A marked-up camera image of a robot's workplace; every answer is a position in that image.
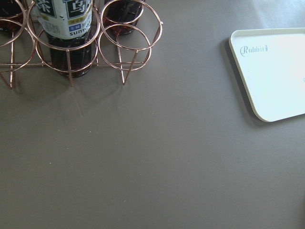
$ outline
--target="white tray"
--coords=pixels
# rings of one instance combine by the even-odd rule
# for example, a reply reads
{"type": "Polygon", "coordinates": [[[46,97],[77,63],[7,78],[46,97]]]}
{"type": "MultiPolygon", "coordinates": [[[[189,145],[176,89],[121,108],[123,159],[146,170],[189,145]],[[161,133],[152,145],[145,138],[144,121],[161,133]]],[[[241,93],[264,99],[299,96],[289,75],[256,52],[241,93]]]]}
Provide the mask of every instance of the white tray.
{"type": "Polygon", "coordinates": [[[235,31],[229,43],[258,118],[305,114],[305,28],[235,31]]]}

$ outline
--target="bottle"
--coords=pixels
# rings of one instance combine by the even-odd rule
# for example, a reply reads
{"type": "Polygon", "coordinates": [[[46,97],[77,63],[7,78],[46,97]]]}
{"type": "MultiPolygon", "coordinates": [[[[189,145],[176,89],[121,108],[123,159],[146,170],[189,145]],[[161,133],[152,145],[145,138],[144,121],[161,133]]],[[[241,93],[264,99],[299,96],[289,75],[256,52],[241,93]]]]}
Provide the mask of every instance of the bottle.
{"type": "MultiPolygon", "coordinates": [[[[49,44],[72,48],[85,44],[91,39],[92,0],[35,0],[40,12],[38,21],[44,28],[49,44]]],[[[70,51],[71,69],[78,70],[92,60],[91,44],[70,51]]],[[[68,71],[66,51],[50,48],[52,66],[58,70],[68,71]]],[[[72,77],[85,75],[90,66],[84,70],[72,72],[72,77]]],[[[69,76],[69,73],[58,73],[69,76]]]]}
{"type": "MultiPolygon", "coordinates": [[[[115,24],[117,22],[129,22],[137,18],[143,10],[143,5],[139,2],[132,0],[120,0],[116,1],[108,6],[103,17],[104,27],[115,24]]],[[[130,25],[136,26],[138,20],[130,23],[130,25]]],[[[128,26],[115,26],[110,28],[114,35],[126,35],[133,32],[133,28],[128,26]]]]}
{"type": "MultiPolygon", "coordinates": [[[[22,24],[23,15],[20,6],[15,0],[0,0],[0,17],[16,21],[22,24]]],[[[20,26],[8,21],[0,21],[0,31],[14,32],[20,26]]]]}

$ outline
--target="bottle holder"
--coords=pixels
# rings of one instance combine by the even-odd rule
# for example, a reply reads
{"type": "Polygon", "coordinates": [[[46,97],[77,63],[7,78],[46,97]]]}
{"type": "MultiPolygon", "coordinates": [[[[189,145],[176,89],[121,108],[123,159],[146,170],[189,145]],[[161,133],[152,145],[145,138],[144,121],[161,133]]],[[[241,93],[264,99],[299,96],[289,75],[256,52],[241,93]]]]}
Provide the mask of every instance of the bottle holder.
{"type": "Polygon", "coordinates": [[[51,45],[47,41],[44,41],[41,38],[41,36],[44,33],[43,29],[41,29],[39,32],[36,32],[35,25],[36,25],[37,20],[32,19],[32,17],[31,17],[31,12],[32,12],[32,10],[35,6],[35,2],[32,1],[30,6],[28,6],[26,0],[23,0],[23,5],[24,5],[24,7],[23,7],[22,4],[18,0],[15,0],[15,1],[21,7],[22,14],[23,14],[23,24],[12,21],[11,19],[8,19],[8,18],[0,18],[0,20],[2,20],[2,21],[10,21],[10,22],[13,22],[13,23],[20,26],[20,30],[15,34],[12,33],[12,37],[9,41],[5,42],[4,44],[0,44],[0,48],[5,46],[5,45],[11,45],[10,62],[0,63],[0,66],[7,66],[7,67],[10,68],[7,71],[0,72],[0,77],[2,78],[2,80],[5,82],[5,84],[10,89],[12,89],[14,87],[14,73],[22,67],[31,66],[31,65],[34,65],[34,66],[48,66],[48,67],[54,69],[57,72],[68,74],[71,86],[74,86],[74,79],[72,77],[73,73],[82,71],[82,70],[84,70],[84,69],[86,69],[86,68],[88,68],[92,65],[95,65],[95,66],[107,65],[107,66],[111,66],[112,68],[117,69],[118,71],[120,71],[122,84],[125,85],[128,77],[129,77],[129,75],[132,71],[139,70],[147,64],[147,62],[149,61],[149,59],[151,57],[151,54],[152,54],[152,47],[159,41],[159,39],[162,35],[162,31],[163,31],[163,23],[161,22],[158,14],[155,12],[155,10],[150,5],[148,5],[146,2],[143,2],[141,0],[133,0],[133,1],[139,2],[141,4],[141,7],[142,7],[141,13],[139,14],[139,16],[137,18],[135,18],[132,21],[128,21],[128,22],[112,21],[112,23],[113,23],[112,25],[109,25],[109,26],[105,27],[104,24],[103,24],[103,17],[104,17],[104,14],[106,12],[106,9],[109,7],[109,5],[113,4],[114,2],[121,1],[121,0],[110,1],[110,2],[106,3],[101,8],[101,10],[99,10],[96,7],[95,1],[93,0],[92,12],[93,12],[93,17],[95,17],[95,19],[96,19],[96,30],[94,32],[94,35],[92,35],[90,40],[87,43],[85,43],[84,45],[81,45],[81,46],[78,46],[78,47],[73,47],[73,48],[62,48],[62,47],[51,45]],[[142,30],[140,30],[139,28],[131,25],[131,23],[135,22],[136,20],[138,20],[142,16],[144,8],[148,8],[153,13],[153,15],[155,16],[155,18],[157,19],[157,22],[158,22],[158,29],[157,29],[157,31],[155,33],[155,36],[154,36],[152,41],[149,40],[149,38],[145,35],[145,33],[142,30]],[[124,46],[124,45],[120,44],[120,41],[119,41],[120,36],[116,35],[115,40],[114,40],[107,33],[107,30],[109,30],[111,28],[114,28],[116,26],[125,26],[125,27],[130,27],[130,28],[134,29],[134,32],[138,32],[145,39],[145,41],[147,43],[147,46],[146,47],[141,47],[141,48],[131,48],[131,47],[127,47],[127,46],[124,46]],[[24,31],[26,31],[27,34],[31,37],[32,51],[31,51],[31,54],[30,54],[30,58],[27,61],[25,61],[23,63],[15,63],[14,62],[14,42],[17,39],[21,39],[20,35],[24,31]],[[110,62],[106,59],[104,53],[102,52],[102,45],[103,45],[103,42],[101,42],[102,36],[105,36],[113,45],[116,46],[116,48],[117,48],[117,59],[118,59],[117,62],[110,62]],[[71,67],[71,52],[75,51],[75,50],[85,48],[85,47],[87,47],[91,44],[95,46],[92,60],[86,66],[84,66],[80,69],[72,69],[72,67],[71,67]],[[49,49],[54,49],[54,50],[66,52],[68,69],[67,70],[62,70],[62,69],[55,68],[52,65],[52,63],[47,61],[44,57],[44,53],[43,53],[43,50],[41,48],[42,46],[46,46],[49,49]],[[121,49],[129,51],[129,52],[133,52],[134,53],[133,54],[133,59],[129,62],[122,62],[121,49]],[[147,52],[147,54],[146,54],[143,61],[137,62],[136,57],[138,56],[138,53],[140,53],[140,52],[147,52]],[[40,58],[41,62],[31,63],[31,60],[33,59],[33,57],[36,54],[40,58]],[[105,63],[100,63],[99,62],[99,54],[100,54],[100,57],[104,60],[105,63]],[[2,73],[10,73],[10,82],[5,80],[2,73]]]}

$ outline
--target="gray table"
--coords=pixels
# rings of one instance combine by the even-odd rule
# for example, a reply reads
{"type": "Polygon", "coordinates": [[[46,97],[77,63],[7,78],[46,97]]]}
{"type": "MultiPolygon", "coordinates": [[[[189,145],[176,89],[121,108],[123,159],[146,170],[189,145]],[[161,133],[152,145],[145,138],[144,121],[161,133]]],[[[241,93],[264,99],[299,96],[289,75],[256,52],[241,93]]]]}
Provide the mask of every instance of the gray table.
{"type": "Polygon", "coordinates": [[[304,27],[302,0],[155,0],[147,66],[0,84],[2,229],[303,229],[305,116],[255,117],[229,49],[304,27]]]}

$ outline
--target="dark liquid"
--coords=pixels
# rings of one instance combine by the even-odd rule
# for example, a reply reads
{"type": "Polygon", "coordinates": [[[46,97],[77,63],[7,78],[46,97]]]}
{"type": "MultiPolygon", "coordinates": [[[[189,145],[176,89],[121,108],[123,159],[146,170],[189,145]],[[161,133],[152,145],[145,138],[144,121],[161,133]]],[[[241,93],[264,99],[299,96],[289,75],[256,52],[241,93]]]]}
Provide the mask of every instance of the dark liquid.
{"type": "MultiPolygon", "coordinates": [[[[80,45],[83,45],[87,43],[91,39],[91,31],[89,30],[86,32],[83,36],[77,37],[70,40],[64,40],[60,38],[53,37],[49,34],[47,34],[47,37],[49,39],[49,44],[57,46],[57,47],[63,47],[63,48],[72,48],[77,47],[80,45]]],[[[86,46],[85,48],[78,49],[75,51],[70,52],[70,60],[71,60],[71,69],[72,70],[78,70],[87,64],[90,63],[92,60],[92,53],[91,53],[91,44],[86,46]]],[[[54,68],[57,68],[59,70],[68,71],[68,61],[67,61],[67,53],[66,51],[60,51],[50,48],[51,53],[51,61],[52,66],[54,68]]],[[[89,71],[89,67],[85,68],[84,70],[74,72],[72,73],[73,78],[81,77],[85,75],[89,71]]],[[[62,73],[58,72],[64,76],[69,76],[69,73],[62,73]]]]}
{"type": "MultiPolygon", "coordinates": [[[[0,0],[0,17],[22,24],[23,15],[19,5],[14,0],[0,0]]],[[[20,26],[8,21],[0,21],[0,31],[16,31],[20,26]]]]}
{"type": "MultiPolygon", "coordinates": [[[[106,16],[103,17],[104,27],[115,24],[112,21],[128,22],[134,20],[140,15],[142,5],[135,1],[121,0],[112,3],[107,9],[108,10],[105,12],[106,16]]],[[[136,26],[137,23],[138,20],[133,23],[130,23],[130,25],[136,26]]],[[[111,28],[113,34],[118,35],[129,34],[133,30],[133,28],[128,26],[115,26],[111,28]]]]}

